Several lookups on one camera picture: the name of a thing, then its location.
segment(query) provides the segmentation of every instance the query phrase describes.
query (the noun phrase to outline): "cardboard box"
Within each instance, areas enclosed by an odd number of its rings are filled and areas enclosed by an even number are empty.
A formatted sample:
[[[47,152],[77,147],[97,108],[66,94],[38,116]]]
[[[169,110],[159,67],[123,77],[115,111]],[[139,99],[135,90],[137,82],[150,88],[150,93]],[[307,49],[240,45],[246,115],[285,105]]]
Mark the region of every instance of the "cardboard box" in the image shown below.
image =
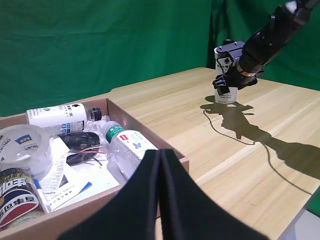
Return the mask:
[[[176,150],[108,98],[103,97],[95,100],[82,101],[82,103],[87,108],[100,107],[103,116],[109,115],[110,120],[118,122],[127,130],[141,132],[158,149],[173,149],[183,167],[189,172],[189,160],[183,156],[181,152]],[[24,113],[8,116],[0,119],[0,129],[26,123],[27,120]],[[84,219],[102,208],[117,194],[122,186],[123,184],[118,185],[60,210],[40,216],[19,226],[3,230],[0,232],[0,240],[55,240],[61,233],[81,223]]]

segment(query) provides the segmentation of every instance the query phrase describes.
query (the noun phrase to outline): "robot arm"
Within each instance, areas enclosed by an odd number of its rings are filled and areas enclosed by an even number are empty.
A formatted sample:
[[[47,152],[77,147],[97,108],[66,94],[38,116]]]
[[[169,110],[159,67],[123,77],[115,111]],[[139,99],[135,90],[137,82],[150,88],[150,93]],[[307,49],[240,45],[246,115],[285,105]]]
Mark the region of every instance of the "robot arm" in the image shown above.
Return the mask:
[[[310,20],[311,11],[320,0],[294,0],[278,6],[269,22],[253,34],[246,43],[232,42],[216,48],[216,54],[229,56],[230,68],[218,75],[213,86],[219,95],[229,87],[239,90],[256,84],[263,67],[274,59],[290,39]]]

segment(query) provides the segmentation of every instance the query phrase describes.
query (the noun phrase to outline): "green backdrop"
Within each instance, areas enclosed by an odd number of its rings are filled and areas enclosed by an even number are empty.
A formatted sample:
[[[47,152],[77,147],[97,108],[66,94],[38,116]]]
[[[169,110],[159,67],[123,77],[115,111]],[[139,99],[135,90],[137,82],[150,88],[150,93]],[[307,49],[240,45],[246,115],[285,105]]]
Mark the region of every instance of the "green backdrop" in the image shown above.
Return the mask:
[[[215,46],[246,41],[284,2],[0,0],[0,116],[213,68]],[[319,23],[320,6],[262,78],[320,90]]]
[[[211,0],[0,0],[0,116],[207,61]]]

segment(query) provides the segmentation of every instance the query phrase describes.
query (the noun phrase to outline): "plastic bottle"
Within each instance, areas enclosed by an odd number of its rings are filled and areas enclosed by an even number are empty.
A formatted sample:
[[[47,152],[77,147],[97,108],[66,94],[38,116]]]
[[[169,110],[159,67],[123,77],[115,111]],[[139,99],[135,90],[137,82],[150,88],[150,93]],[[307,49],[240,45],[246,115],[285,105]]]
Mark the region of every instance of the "plastic bottle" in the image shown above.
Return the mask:
[[[110,159],[127,179],[135,172],[146,150],[158,150],[140,132],[125,130],[115,121],[108,121],[101,130],[110,143]]]
[[[99,107],[87,109],[82,103],[29,109],[25,114],[28,124],[43,128],[50,137],[80,132],[102,117]]]

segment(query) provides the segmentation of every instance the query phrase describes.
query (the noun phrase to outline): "snack can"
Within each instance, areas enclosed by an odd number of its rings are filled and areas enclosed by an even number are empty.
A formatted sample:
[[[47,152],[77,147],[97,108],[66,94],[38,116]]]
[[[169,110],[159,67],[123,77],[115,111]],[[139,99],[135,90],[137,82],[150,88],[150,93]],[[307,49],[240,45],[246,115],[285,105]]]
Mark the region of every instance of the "snack can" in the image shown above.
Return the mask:
[[[27,171],[9,168],[0,172],[0,229],[5,230],[45,214],[37,188]]]

